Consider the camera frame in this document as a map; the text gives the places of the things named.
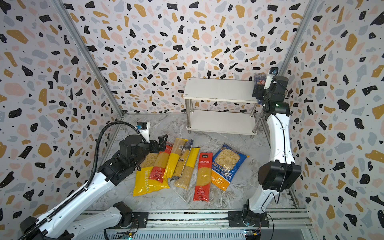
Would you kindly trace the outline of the yellow spaghetti pack barcode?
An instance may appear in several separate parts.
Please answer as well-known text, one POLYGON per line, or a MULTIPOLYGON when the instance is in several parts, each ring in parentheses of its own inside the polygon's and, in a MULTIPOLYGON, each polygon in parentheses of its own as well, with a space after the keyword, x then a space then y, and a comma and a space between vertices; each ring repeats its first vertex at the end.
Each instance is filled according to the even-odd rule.
POLYGON ((187 139, 181 139, 181 138, 176 138, 172 150, 167 162, 166 170, 164 173, 164 178, 169 179, 173 176, 177 163, 179 161, 179 158, 182 154, 182 150, 188 140, 187 139))

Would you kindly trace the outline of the blue Barilla spaghetti pack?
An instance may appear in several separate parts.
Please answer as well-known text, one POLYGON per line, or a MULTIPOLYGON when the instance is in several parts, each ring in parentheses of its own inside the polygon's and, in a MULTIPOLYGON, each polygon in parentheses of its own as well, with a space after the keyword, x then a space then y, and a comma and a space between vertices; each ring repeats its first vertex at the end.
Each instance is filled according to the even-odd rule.
POLYGON ((266 74, 255 74, 254 75, 254 89, 252 96, 257 99, 258 104, 261 105, 264 101, 265 92, 264 89, 265 83, 267 80, 266 74))

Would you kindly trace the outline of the dark blue clear spaghetti pack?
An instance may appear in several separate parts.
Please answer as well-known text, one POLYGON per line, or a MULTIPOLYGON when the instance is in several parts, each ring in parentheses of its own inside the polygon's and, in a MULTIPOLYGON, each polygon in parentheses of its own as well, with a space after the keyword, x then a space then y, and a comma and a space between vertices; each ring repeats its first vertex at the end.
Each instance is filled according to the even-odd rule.
POLYGON ((174 174, 172 176, 173 181, 180 179, 182 172, 184 170, 184 167, 186 165, 186 162, 188 160, 193 142, 194 142, 194 140, 191 139, 191 140, 187 140, 186 143, 184 144, 183 149, 181 151, 180 158, 178 160, 174 174))

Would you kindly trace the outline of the yellow spaghetti pack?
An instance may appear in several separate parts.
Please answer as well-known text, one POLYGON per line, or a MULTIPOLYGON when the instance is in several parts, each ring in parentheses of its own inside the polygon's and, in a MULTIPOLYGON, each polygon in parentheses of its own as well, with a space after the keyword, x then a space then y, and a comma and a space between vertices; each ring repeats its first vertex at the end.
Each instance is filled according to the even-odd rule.
POLYGON ((192 148, 190 150, 190 153, 187 158, 181 177, 175 181, 175 184, 174 184, 175 187, 183 188, 183 189, 189 188, 199 152, 200 152, 200 148, 192 148))

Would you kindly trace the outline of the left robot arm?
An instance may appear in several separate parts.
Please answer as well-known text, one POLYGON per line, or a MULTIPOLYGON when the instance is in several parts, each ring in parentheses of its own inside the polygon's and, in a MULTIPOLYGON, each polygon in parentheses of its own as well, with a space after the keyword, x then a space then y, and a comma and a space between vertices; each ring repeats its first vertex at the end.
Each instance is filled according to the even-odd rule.
POLYGON ((38 218, 28 217, 21 224, 22 240, 75 240, 86 238, 110 227, 139 227, 133 210, 124 202, 115 203, 108 210, 75 222, 93 202, 118 186, 150 153, 166 150, 168 136, 163 135, 148 143, 141 135, 130 135, 120 141, 120 149, 102 164, 92 180, 66 198, 60 205, 38 218))

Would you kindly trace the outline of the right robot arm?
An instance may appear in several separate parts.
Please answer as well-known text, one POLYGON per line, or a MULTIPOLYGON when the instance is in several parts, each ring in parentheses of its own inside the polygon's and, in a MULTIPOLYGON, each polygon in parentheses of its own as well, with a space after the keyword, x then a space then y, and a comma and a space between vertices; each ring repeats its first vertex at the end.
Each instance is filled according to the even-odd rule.
POLYGON ((301 174, 296 165, 290 143, 290 105, 285 102, 288 85, 286 77, 269 74, 263 85, 256 85, 254 95, 262 100, 262 113, 258 122, 268 127, 270 160, 259 168, 259 187, 242 210, 245 226, 261 226, 268 218, 266 208, 271 202, 279 203, 281 193, 289 189, 301 174))

